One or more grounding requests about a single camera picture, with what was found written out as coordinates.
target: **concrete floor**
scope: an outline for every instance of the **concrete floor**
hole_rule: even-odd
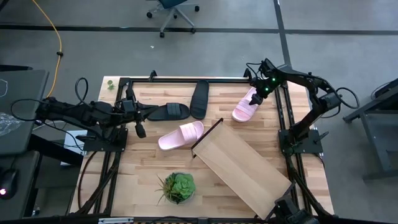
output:
[[[148,20],[153,1],[68,0],[37,1],[59,26],[160,27],[165,14]],[[65,53],[53,93],[76,103],[73,87],[80,77],[90,83],[87,99],[96,100],[106,75],[159,75],[241,77],[246,62],[265,57],[284,62],[279,34],[249,29],[277,29],[272,0],[197,1],[201,11],[185,9],[198,28],[239,28],[234,32],[72,32],[60,35]],[[286,35],[294,69],[326,78],[335,88],[356,92],[361,103],[379,85],[397,78],[398,1],[394,0],[280,0],[285,29],[365,30],[369,35]],[[48,25],[26,0],[13,0],[0,12],[0,24]],[[171,27],[187,27],[181,19]],[[391,31],[393,35],[381,35]],[[28,65],[54,74],[58,40],[53,31],[0,30],[0,63]],[[46,91],[49,91],[52,78]],[[344,98],[353,103],[348,94]],[[322,140],[326,176],[335,213],[344,218],[398,222],[398,179],[365,183],[362,176],[379,169],[360,121],[341,119],[351,109],[316,126],[330,134]]]

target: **pink slipper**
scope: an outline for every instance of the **pink slipper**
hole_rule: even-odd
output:
[[[181,125],[179,129],[162,136],[158,141],[159,147],[161,150],[171,150],[193,143],[201,137],[204,129],[200,121]]]
[[[251,96],[256,93],[256,88],[252,87],[244,98],[236,105],[232,111],[232,118],[235,121],[246,122],[253,116],[259,105],[249,105]]]

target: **potted plant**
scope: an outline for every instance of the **potted plant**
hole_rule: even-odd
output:
[[[163,195],[157,202],[158,204],[163,197],[172,203],[185,203],[193,197],[193,194],[196,190],[191,174],[174,172],[170,174],[164,181],[160,177],[159,180],[162,183],[160,184],[162,188],[159,190],[163,191]]]

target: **wooden tabletop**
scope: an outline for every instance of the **wooden tabletop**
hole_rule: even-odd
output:
[[[117,89],[109,90],[107,82],[112,80],[118,86],[120,77],[104,77],[99,93],[99,100],[113,105]],[[194,83],[135,83],[133,90],[137,100],[144,104],[164,105],[166,103],[183,103],[187,106],[195,89]],[[206,118],[202,120],[207,131],[220,118],[230,126],[262,157],[267,159],[280,173],[287,176],[286,164],[280,153],[277,132],[280,129],[274,94],[264,100],[251,118],[245,123],[231,119],[232,110],[250,89],[247,84],[211,83]],[[304,87],[289,83],[290,99],[294,118],[300,121],[310,110],[307,92]],[[283,93],[282,106],[285,109]],[[146,121],[143,123],[147,137],[137,137],[134,123],[127,124],[129,136],[126,150],[122,153],[118,180],[114,194],[112,216],[130,217],[163,217],[174,215],[180,217],[220,217],[251,218],[254,212],[213,172],[196,157],[192,159],[190,147],[183,146],[171,151],[161,151],[157,140],[180,125],[195,121],[189,117],[182,121]],[[84,203],[98,185],[104,153],[97,153],[88,165],[81,186],[81,201]],[[325,171],[319,158],[303,154],[303,165],[307,185],[324,208],[333,213]],[[192,174],[197,191],[186,204],[175,205],[161,200],[159,179],[166,178],[175,171]],[[302,194],[298,197],[303,208]],[[103,197],[102,206],[106,204]],[[77,193],[73,198],[71,212],[77,211]]]

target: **black slide sandal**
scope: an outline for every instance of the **black slide sandal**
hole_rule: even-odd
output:
[[[178,121],[189,117],[189,108],[181,103],[166,103],[148,116],[149,121]]]
[[[204,119],[206,116],[207,103],[209,101],[209,83],[206,80],[200,80],[197,83],[191,99],[191,115],[196,119]]]

